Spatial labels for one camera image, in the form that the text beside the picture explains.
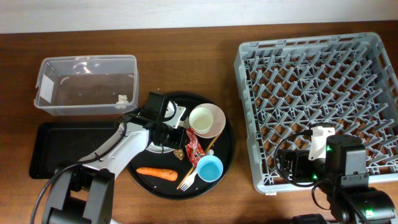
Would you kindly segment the white tissue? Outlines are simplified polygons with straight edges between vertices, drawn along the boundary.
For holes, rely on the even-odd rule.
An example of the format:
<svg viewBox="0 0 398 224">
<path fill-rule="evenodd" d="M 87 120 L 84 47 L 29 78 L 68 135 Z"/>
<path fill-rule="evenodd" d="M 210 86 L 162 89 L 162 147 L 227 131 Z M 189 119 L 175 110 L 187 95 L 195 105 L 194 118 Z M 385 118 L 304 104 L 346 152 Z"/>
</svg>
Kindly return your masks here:
<svg viewBox="0 0 398 224">
<path fill-rule="evenodd" d="M 126 108 L 127 104 L 129 103 L 128 97 L 126 95 L 118 95 L 118 101 L 116 102 L 117 109 L 124 109 Z"/>
</svg>

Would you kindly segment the red snack wrapper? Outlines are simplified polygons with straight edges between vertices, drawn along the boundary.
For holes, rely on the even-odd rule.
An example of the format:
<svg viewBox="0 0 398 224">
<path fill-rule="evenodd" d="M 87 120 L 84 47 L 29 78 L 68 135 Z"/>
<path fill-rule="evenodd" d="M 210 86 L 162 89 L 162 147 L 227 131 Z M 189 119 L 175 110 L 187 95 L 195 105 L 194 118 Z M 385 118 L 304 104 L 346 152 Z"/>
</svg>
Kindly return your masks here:
<svg viewBox="0 0 398 224">
<path fill-rule="evenodd" d="M 192 128 L 186 129 L 186 134 L 190 140 L 189 143 L 185 145 L 188 160 L 191 162 L 193 167 L 196 167 L 199 160 L 205 156 L 205 152 Z"/>
</svg>

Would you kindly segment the pink bowl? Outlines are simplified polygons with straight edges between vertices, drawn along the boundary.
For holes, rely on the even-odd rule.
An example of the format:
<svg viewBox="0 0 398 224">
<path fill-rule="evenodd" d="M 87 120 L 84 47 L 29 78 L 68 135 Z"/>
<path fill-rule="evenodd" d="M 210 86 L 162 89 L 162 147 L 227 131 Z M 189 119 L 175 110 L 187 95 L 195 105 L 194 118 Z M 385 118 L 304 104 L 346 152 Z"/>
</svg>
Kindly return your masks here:
<svg viewBox="0 0 398 224">
<path fill-rule="evenodd" d="M 218 134 L 220 134 L 224 130 L 224 127 L 226 125 L 226 116 L 224 115 L 222 109 L 211 103 L 200 104 L 195 108 L 199 107 L 204 107 L 209 109 L 213 113 L 214 122 L 213 125 L 211 126 L 211 129 L 206 134 L 197 134 L 196 132 L 195 134 L 201 138 L 207 138 L 207 139 L 213 138 Z"/>
</svg>

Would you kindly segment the blue cup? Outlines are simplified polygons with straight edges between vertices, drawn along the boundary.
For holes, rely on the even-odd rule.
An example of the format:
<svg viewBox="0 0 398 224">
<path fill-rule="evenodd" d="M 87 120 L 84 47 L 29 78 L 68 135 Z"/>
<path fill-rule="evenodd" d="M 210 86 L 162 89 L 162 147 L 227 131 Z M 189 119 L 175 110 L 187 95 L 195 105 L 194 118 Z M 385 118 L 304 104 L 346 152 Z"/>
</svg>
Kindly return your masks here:
<svg viewBox="0 0 398 224">
<path fill-rule="evenodd" d="M 197 169 L 198 176 L 205 182 L 218 180 L 223 173 L 223 163 L 216 156 L 206 156 Z"/>
</svg>

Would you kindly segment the cream cup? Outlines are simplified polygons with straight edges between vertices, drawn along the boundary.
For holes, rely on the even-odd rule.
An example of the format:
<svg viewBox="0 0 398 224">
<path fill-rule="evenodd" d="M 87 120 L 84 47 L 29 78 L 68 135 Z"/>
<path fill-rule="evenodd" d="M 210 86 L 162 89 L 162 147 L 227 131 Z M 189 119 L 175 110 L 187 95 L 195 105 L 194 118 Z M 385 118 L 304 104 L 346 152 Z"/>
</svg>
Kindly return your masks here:
<svg viewBox="0 0 398 224">
<path fill-rule="evenodd" d="M 204 107 L 195 108 L 189 115 L 190 127 L 197 134 L 206 134 L 213 125 L 213 113 Z"/>
</svg>

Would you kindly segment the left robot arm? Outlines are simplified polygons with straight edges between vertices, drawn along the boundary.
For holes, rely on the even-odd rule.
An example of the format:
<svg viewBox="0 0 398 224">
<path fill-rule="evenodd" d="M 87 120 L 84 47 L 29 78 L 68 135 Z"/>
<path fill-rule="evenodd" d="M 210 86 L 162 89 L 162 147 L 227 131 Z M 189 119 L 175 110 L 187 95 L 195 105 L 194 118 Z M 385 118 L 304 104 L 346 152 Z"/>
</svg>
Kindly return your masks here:
<svg viewBox="0 0 398 224">
<path fill-rule="evenodd" d="M 114 223 L 114 183 L 123 169 L 150 145 L 184 147 L 180 122 L 187 109 L 168 95 L 151 92 L 145 105 L 120 117 L 116 132 L 97 150 L 60 168 L 40 195 L 48 193 L 42 223 Z"/>
</svg>

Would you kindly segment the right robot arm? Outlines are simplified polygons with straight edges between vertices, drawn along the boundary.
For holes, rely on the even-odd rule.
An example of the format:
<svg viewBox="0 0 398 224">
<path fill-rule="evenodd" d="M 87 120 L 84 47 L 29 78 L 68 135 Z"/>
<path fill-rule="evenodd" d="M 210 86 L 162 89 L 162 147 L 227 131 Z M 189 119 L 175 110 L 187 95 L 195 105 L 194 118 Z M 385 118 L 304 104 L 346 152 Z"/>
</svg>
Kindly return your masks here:
<svg viewBox="0 0 398 224">
<path fill-rule="evenodd" d="M 397 210 L 385 192 L 369 186 L 366 148 L 356 136 L 336 134 L 316 123 L 284 137 L 274 150 L 277 173 L 286 182 L 320 189 L 338 223 L 397 223 Z"/>
</svg>

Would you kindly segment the grey dishwasher rack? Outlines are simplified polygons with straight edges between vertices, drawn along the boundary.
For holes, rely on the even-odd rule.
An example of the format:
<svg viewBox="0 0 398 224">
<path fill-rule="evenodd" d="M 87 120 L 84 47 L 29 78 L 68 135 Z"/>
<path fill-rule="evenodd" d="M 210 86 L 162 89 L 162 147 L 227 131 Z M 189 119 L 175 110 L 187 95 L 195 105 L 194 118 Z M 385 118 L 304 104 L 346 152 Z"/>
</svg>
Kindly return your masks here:
<svg viewBox="0 0 398 224">
<path fill-rule="evenodd" d="M 274 152 L 309 149 L 315 123 L 362 139 L 370 183 L 397 180 L 397 76 L 378 34 L 245 42 L 234 69 L 257 192 L 295 190 Z"/>
</svg>

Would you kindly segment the grey plate with rice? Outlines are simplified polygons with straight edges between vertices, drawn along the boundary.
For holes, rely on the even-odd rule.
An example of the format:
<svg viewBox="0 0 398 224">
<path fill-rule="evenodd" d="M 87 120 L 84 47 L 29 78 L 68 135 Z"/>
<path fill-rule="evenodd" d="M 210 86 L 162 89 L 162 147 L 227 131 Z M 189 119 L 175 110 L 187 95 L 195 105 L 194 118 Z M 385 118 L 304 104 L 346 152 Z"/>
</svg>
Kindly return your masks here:
<svg viewBox="0 0 398 224">
<path fill-rule="evenodd" d="M 180 125 L 186 111 L 173 100 L 170 100 L 166 107 L 165 119 L 156 123 L 150 130 L 150 143 L 147 150 L 154 153 L 168 153 L 174 149 L 182 149 L 186 141 L 185 128 Z"/>
</svg>

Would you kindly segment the brown food chunk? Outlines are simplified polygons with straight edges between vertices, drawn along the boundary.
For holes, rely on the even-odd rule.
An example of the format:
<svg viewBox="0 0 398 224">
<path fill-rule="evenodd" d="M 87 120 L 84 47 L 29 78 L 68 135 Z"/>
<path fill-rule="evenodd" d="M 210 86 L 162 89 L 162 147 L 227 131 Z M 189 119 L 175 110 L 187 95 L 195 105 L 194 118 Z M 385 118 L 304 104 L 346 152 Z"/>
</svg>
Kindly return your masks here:
<svg viewBox="0 0 398 224">
<path fill-rule="evenodd" d="M 180 161 L 183 160 L 183 158 L 185 157 L 185 153 L 182 149 L 174 149 L 173 151 L 174 156 L 179 159 Z"/>
</svg>

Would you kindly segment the wooden chopstick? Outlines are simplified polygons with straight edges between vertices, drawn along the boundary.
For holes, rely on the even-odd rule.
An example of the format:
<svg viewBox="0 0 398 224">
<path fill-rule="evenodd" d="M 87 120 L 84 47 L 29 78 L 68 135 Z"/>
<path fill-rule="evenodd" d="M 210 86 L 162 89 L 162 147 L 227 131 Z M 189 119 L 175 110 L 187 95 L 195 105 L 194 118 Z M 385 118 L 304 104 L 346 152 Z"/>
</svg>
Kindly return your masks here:
<svg viewBox="0 0 398 224">
<path fill-rule="evenodd" d="M 193 167 L 192 169 L 190 169 L 190 170 L 188 171 L 188 173 L 186 174 L 186 176 L 185 176 L 184 178 L 186 178 L 187 175 L 188 175 L 189 173 L 191 173 L 191 171 L 192 171 L 194 168 L 197 168 L 197 169 L 198 169 L 198 166 L 200 165 L 200 162 L 202 162 L 206 156 L 211 156 L 211 155 L 213 155 L 213 153 L 210 152 L 210 151 L 211 151 L 211 146 L 214 145 L 214 143 L 216 142 L 216 140 L 217 140 L 219 137 L 220 137 L 220 134 L 218 134 L 217 136 L 215 136 L 215 137 L 213 138 L 213 140 L 210 142 L 209 146 L 208 146 L 207 149 L 205 150 L 205 156 L 202 157 L 202 158 L 198 161 L 196 167 Z"/>
</svg>

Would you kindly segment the orange carrot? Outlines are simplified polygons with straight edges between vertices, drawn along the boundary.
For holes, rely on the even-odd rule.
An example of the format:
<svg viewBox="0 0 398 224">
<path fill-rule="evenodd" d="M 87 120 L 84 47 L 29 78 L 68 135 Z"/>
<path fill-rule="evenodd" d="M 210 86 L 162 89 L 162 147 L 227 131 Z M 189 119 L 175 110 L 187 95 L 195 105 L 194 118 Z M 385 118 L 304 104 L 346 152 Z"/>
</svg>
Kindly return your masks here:
<svg viewBox="0 0 398 224">
<path fill-rule="evenodd" d="M 158 177 L 168 181 L 176 181 L 178 178 L 178 173 L 170 169 L 159 169 L 153 167 L 140 167 L 136 169 L 136 172 L 142 175 L 149 175 L 153 177 Z"/>
</svg>

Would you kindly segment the round black tray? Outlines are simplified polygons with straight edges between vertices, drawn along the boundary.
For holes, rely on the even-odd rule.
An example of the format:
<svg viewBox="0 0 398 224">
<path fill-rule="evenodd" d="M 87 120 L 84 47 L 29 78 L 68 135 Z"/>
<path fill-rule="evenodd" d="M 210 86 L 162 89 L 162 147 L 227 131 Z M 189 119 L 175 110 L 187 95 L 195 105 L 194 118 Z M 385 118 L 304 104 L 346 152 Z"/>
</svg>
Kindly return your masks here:
<svg viewBox="0 0 398 224">
<path fill-rule="evenodd" d="M 134 157 L 127 165 L 130 175 L 149 193 L 172 200 L 185 200 L 203 195 L 215 187 L 227 173 L 234 156 L 235 138 L 229 119 L 221 108 L 210 100 L 193 93 L 171 93 L 171 100 L 191 111 L 198 107 L 205 107 L 212 111 L 214 123 L 204 136 L 197 136 L 202 149 L 213 151 L 199 162 L 199 168 L 194 169 L 193 184 L 183 185 L 183 178 L 192 168 L 188 157 L 178 159 L 172 149 L 162 147 L 155 151 L 144 150 Z M 175 181 L 165 180 L 153 175 L 138 173 L 139 168 L 169 169 L 175 171 L 178 177 Z"/>
</svg>

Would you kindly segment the clear plastic bin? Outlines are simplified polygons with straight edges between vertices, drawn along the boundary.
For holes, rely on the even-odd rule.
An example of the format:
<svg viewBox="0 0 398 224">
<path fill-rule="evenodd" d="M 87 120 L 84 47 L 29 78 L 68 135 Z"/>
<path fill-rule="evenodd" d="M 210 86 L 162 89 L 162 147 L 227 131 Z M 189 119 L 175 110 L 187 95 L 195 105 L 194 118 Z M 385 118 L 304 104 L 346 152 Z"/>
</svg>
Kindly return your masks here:
<svg viewBox="0 0 398 224">
<path fill-rule="evenodd" d="M 34 106 L 53 116 L 124 114 L 138 106 L 133 55 L 49 57 L 42 61 Z M 117 109 L 118 95 L 129 103 Z"/>
</svg>

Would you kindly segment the black rectangular tray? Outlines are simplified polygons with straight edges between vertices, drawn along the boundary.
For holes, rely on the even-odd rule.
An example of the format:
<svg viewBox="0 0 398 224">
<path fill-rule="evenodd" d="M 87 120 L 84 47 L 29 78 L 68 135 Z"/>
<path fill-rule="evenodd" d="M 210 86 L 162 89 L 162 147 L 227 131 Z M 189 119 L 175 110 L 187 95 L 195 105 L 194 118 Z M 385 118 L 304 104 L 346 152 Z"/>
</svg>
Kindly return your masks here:
<svg viewBox="0 0 398 224">
<path fill-rule="evenodd" d="M 97 150 L 114 133 L 112 122 L 48 122 L 38 127 L 29 176 L 49 179 L 60 164 L 71 164 Z"/>
</svg>

